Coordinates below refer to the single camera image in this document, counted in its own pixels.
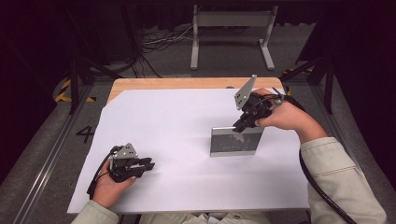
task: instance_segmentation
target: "wooden table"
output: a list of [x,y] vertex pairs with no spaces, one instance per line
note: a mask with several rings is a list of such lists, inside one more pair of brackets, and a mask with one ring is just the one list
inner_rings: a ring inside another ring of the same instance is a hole
[[[114,81],[107,103],[126,90],[241,88],[249,77],[119,78]],[[283,88],[277,77],[257,77],[254,88]]]

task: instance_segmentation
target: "table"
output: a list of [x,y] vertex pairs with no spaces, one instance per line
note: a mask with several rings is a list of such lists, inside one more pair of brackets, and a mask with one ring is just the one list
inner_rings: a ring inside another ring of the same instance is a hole
[[[141,158],[152,157],[156,165],[124,192],[111,208],[116,213],[309,207],[294,131],[266,128],[253,156],[209,156],[211,127],[232,124],[241,114],[233,101],[237,90],[224,88],[238,88],[247,81],[248,77],[116,80],[68,213],[78,213],[88,201],[86,189],[108,151],[128,141]],[[256,87],[282,91],[277,78],[258,78]]]
[[[107,103],[126,90],[241,88],[247,81],[247,77],[119,78],[114,81]],[[257,77],[254,87],[283,88],[277,77]]]

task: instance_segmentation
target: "gray metal object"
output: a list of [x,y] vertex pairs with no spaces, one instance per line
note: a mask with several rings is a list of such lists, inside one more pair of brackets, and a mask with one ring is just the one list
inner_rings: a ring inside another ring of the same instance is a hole
[[252,75],[250,80],[233,96],[237,110],[241,110],[242,106],[244,106],[244,104],[248,101],[248,97],[253,90],[256,78],[257,75]]
[[273,6],[271,11],[200,11],[198,6],[194,6],[192,17],[192,51],[191,70],[198,69],[199,39],[198,28],[200,26],[246,26],[263,27],[265,36],[259,39],[262,56],[268,70],[275,70],[274,62],[268,50],[268,41],[274,26],[277,6]]
[[241,133],[234,127],[212,128],[210,157],[254,155],[262,138],[263,127],[247,128]]
[[126,146],[124,146],[120,151],[117,152],[114,157],[117,157],[117,159],[131,159],[131,158],[137,158],[137,153],[134,150],[134,147],[132,146],[131,143],[128,143]]

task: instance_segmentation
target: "gray floor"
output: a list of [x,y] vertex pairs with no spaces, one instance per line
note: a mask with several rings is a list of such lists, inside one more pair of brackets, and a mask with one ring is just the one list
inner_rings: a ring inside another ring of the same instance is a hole
[[[285,69],[294,67],[294,61],[312,29],[313,25],[274,28],[269,50],[276,66],[275,71],[266,69],[258,47],[257,40],[261,31],[251,28],[241,35],[219,29],[205,31],[200,37],[200,61],[196,71],[190,70],[190,40],[145,56],[164,77],[250,77],[252,74],[279,77]],[[146,64],[143,63],[143,67],[144,69],[140,65],[136,66],[141,76],[155,77]],[[123,75],[134,77],[132,70]],[[318,88],[309,87],[304,78],[305,75],[301,75],[286,84],[291,86],[293,96],[326,131],[337,136],[352,153],[376,198],[385,208],[389,223],[396,223],[395,190],[365,145],[339,86],[335,83],[332,101],[334,114],[328,116],[318,99],[323,92],[322,85]],[[91,126],[94,132],[111,85],[112,81],[108,77],[98,77],[92,88],[85,89],[97,101],[84,103],[75,116],[68,115],[70,103],[58,103],[0,187],[0,223],[12,223],[14,220],[17,220],[16,223],[70,223],[73,220],[75,215],[66,214],[66,210],[92,142],[92,137],[89,137],[88,142],[84,143],[84,136],[76,133],[87,126]],[[73,120],[72,124],[69,129],[65,129],[64,125],[70,123],[70,120]],[[54,157],[55,166],[53,169],[44,169],[49,178],[43,179],[40,190],[30,193],[32,186],[37,186],[35,181],[42,175],[43,164],[52,155],[55,146],[59,147],[59,153]],[[36,201],[28,200],[30,204],[23,204],[32,193],[36,194]],[[275,224],[297,224],[307,220],[305,211],[273,211],[269,217]],[[133,223],[133,219],[133,216],[126,216],[122,223]]]

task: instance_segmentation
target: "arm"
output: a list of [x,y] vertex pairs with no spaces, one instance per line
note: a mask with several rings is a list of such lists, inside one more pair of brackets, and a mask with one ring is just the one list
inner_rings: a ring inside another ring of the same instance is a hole
[[102,167],[92,200],[85,204],[84,208],[73,220],[73,224],[117,224],[119,222],[119,217],[108,210],[108,208],[135,182],[136,177],[116,183],[107,173],[109,164],[110,162],[107,161]]
[[[260,89],[258,94],[271,92]],[[284,102],[256,125],[295,130],[309,173],[318,185],[357,223],[385,223],[386,214],[376,200],[364,175],[345,153],[335,138],[328,137],[322,127],[304,111]],[[308,202],[312,223],[345,223],[315,190],[308,186]]]

